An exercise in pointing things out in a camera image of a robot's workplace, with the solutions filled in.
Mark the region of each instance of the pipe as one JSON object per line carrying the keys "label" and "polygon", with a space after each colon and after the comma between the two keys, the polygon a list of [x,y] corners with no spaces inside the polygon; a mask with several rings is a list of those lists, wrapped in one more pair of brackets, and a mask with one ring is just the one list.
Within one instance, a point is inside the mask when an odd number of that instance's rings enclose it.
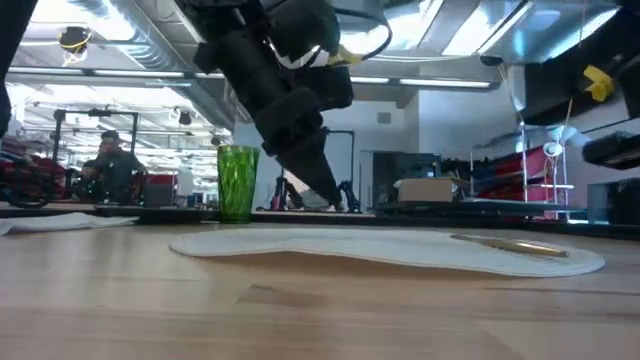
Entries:
{"label": "pipe", "polygon": [[[147,70],[189,71],[191,66],[171,46],[149,17],[131,0],[68,0],[80,9],[90,12],[99,20],[119,21],[124,19],[133,29],[130,39],[118,39],[145,43],[142,46],[122,46],[120,51],[128,55]],[[175,89],[193,100],[194,106],[206,114],[217,126],[233,130],[232,117],[217,99],[197,81],[188,88]]]}

